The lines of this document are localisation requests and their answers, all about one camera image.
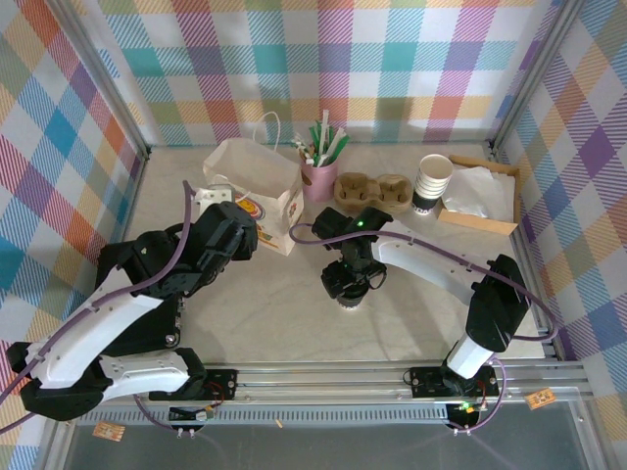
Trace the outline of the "green paper-wrapped straw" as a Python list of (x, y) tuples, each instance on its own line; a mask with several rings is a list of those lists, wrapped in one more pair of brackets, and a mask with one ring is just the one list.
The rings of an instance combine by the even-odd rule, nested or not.
[(313, 143), (313, 159), (317, 166), (320, 166), (321, 158), (324, 155), (325, 135), (322, 132), (322, 124), (317, 121), (309, 128)]
[(326, 164), (327, 165), (331, 165), (337, 160), (339, 154), (342, 152), (342, 150), (347, 145), (349, 140), (350, 140), (350, 136), (346, 133), (344, 128), (340, 127), (335, 132), (334, 137), (327, 148), (327, 151), (326, 151), (326, 157), (327, 157)]

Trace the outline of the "wooden napkin tray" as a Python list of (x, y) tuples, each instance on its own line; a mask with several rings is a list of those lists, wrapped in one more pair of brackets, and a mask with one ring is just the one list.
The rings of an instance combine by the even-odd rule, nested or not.
[(514, 176), (515, 177), (515, 192), (514, 192), (514, 206), (513, 206), (514, 219), (513, 219), (513, 222), (504, 222), (504, 221), (492, 220), (488, 218), (481, 218), (475, 215), (448, 211), (444, 207), (442, 198), (441, 198), (441, 201), (442, 201), (443, 207), (441, 208), (439, 212), (438, 219), (445, 221), (445, 222), (453, 223), (456, 225), (461, 225), (464, 227), (499, 233), (502, 235), (509, 235), (518, 226), (518, 223), (520, 222), (519, 193), (520, 193), (521, 184), (520, 184), (519, 169), (516, 166), (511, 166), (507, 164), (498, 164), (498, 163), (489, 162), (489, 161), (485, 161), (481, 159), (460, 157), (460, 156), (455, 156), (455, 155), (450, 155), (450, 160), (454, 165), (454, 169), (460, 166), (468, 167), (468, 168), (472, 168), (476, 166), (483, 166), (483, 167), (490, 169), (491, 171)]

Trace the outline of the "white printed paper bag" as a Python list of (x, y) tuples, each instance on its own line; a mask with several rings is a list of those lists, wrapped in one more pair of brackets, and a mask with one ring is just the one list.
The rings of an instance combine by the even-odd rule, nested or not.
[(259, 242), (287, 256), (295, 246), (289, 229), (300, 220), (304, 195), (300, 166), (251, 138), (222, 141), (205, 159), (209, 183), (228, 184), (235, 203), (256, 222)]

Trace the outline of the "stack of paper cups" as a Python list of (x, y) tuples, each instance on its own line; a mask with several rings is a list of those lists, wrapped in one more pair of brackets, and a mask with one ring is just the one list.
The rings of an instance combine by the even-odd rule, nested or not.
[(428, 214), (436, 207), (448, 187), (453, 171), (453, 163), (443, 155), (427, 155), (420, 161), (411, 200), (416, 213)]

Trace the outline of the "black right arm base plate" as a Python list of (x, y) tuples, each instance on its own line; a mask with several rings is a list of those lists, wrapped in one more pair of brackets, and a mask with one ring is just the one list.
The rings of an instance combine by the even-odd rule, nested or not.
[(470, 379), (458, 376), (444, 366), (412, 367), (405, 381), (412, 397), (418, 398), (484, 398), (500, 393), (496, 372), (491, 366), (481, 366)]

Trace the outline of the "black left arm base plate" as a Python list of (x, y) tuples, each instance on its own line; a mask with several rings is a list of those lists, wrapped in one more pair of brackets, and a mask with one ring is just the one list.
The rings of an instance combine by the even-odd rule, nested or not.
[(236, 369), (206, 370), (203, 380), (193, 379), (175, 392), (151, 392), (152, 401), (206, 400), (223, 402), (233, 400), (237, 389), (238, 371)]

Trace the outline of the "pink straw holder cup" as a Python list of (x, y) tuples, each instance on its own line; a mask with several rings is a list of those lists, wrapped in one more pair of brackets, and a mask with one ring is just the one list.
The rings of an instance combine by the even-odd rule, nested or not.
[(316, 167), (301, 163), (304, 197), (315, 203), (333, 199), (334, 183), (338, 176), (338, 163)]

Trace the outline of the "aluminium mounting rail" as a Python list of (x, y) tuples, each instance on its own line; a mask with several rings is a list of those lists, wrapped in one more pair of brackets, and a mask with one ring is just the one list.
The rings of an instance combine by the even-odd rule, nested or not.
[(142, 358), (132, 362), (122, 358), (101, 358), (90, 365), (76, 383), (48, 389), (56, 400), (54, 409), (68, 408), (80, 416), (106, 400), (151, 392), (175, 392), (193, 379), (203, 380), (206, 370), (236, 369), (237, 403), (388, 403), (416, 400), (459, 403), (523, 400), (527, 395), (550, 388), (558, 400), (588, 399), (592, 386), (583, 366), (577, 362), (514, 360), (494, 368), (500, 393), (484, 398), (412, 397), (405, 381), (412, 367), (438, 366), (434, 362), (301, 362), (259, 364), (188, 364), (178, 354), (164, 358)]

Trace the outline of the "white paper napkins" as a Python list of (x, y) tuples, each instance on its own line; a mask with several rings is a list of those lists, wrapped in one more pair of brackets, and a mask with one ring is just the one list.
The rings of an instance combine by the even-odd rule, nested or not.
[(454, 169), (442, 201), (450, 212), (513, 222), (514, 192), (514, 176), (483, 166), (460, 166)]

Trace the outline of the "small connector board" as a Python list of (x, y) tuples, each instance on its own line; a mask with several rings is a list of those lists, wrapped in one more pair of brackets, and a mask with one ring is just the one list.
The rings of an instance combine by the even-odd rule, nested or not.
[(482, 404), (463, 401), (446, 405), (448, 426), (452, 429), (465, 429), (477, 425), (481, 420)]
[(168, 421), (207, 422), (216, 417), (216, 409), (213, 406), (190, 407), (170, 406)]

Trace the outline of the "aluminium frame post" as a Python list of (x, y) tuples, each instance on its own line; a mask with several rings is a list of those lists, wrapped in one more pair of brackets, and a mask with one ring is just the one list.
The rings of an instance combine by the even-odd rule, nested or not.
[(523, 39), (517, 69), (495, 116), (487, 137), (489, 159), (499, 161), (505, 142), (521, 120), (524, 109), (540, 85), (548, 68), (563, 43), (586, 0), (547, 0), (547, 8), (540, 20), (531, 25), (533, 34)]
[(143, 138), (114, 80), (107, 71), (100, 55), (93, 45), (87, 29), (79, 18), (70, 0), (45, 0), (55, 19), (69, 37), (78, 56), (90, 74), (93, 82), (101, 91), (114, 116), (129, 140), (137, 147), (144, 162), (150, 160), (151, 147)]

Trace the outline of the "brown pulp cup carrier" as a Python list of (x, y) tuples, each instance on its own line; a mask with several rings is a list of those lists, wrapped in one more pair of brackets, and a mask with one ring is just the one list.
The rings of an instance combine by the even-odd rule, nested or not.
[(334, 182), (334, 200), (346, 212), (360, 212), (375, 207), (389, 214), (410, 208), (413, 187), (400, 174), (382, 174), (370, 178), (360, 172), (344, 172)]

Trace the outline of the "striped paper straw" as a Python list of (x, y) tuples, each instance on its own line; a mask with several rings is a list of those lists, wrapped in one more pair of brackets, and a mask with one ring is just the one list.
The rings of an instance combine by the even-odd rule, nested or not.
[(300, 138), (294, 138), (291, 141), (291, 144), (292, 144), (292, 146), (295, 149), (298, 150), (299, 156), (300, 156), (301, 160), (306, 165), (313, 165), (314, 164), (314, 157), (310, 153), (310, 148), (305, 144), (305, 142), (303, 140), (301, 140)]

